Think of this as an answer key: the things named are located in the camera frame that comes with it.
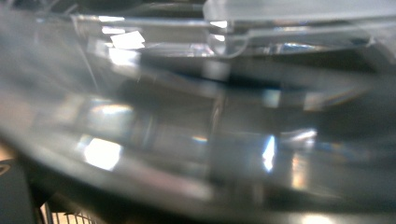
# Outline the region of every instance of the clear plastic container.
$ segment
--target clear plastic container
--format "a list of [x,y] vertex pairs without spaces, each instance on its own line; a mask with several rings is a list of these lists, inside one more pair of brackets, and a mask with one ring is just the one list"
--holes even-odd
[[0,131],[73,192],[198,221],[394,218],[393,1],[4,6]]

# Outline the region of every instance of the clear plastic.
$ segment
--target clear plastic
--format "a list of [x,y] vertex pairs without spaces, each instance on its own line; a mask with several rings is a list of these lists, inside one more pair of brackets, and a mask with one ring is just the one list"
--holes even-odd
[[394,217],[393,14],[219,22],[78,7],[1,11],[0,131],[22,155],[198,220]]

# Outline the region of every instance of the metal grate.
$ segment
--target metal grate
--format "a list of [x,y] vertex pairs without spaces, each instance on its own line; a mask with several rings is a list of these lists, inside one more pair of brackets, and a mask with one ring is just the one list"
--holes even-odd
[[51,212],[47,203],[41,207],[41,212],[44,215],[44,224],[104,224],[84,211]]

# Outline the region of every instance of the white light spot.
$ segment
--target white light spot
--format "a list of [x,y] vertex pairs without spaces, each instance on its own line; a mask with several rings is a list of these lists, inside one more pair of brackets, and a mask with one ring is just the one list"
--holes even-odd
[[111,171],[120,160],[122,146],[100,138],[93,138],[84,148],[85,161],[93,166]]
[[125,21],[125,18],[123,17],[109,17],[109,16],[99,16],[98,17],[99,21]]
[[99,105],[93,109],[93,112],[101,112],[106,115],[113,115],[132,112],[132,108],[128,105]]
[[108,49],[108,56],[116,65],[138,65],[140,62],[140,53],[133,50]]
[[219,28],[227,28],[228,22],[227,21],[212,21],[210,24],[217,26]]
[[108,48],[113,48],[114,47],[114,45],[112,43],[105,43],[105,46],[108,47]]
[[292,140],[294,140],[294,141],[301,141],[301,140],[310,139],[310,138],[313,138],[313,137],[316,137],[316,136],[317,136],[317,131],[315,131],[315,130],[308,130],[308,131],[306,131],[306,132],[297,134],[296,136],[294,136],[294,137],[292,138]]
[[215,39],[217,39],[218,41],[221,41],[221,42],[225,41],[224,35],[213,35],[213,37],[215,37]]
[[117,49],[142,49],[145,38],[138,31],[110,37]]
[[303,217],[303,224],[333,224],[333,222],[322,215],[306,215]]
[[286,32],[293,32],[293,31],[307,31],[310,29],[309,26],[289,26],[289,27],[279,27],[278,29]]
[[269,173],[274,167],[274,156],[276,154],[276,143],[275,138],[270,136],[268,142],[264,145],[262,153],[262,164],[265,170]]
[[121,35],[125,34],[125,30],[121,28],[114,28],[111,26],[102,27],[102,33],[105,35]]

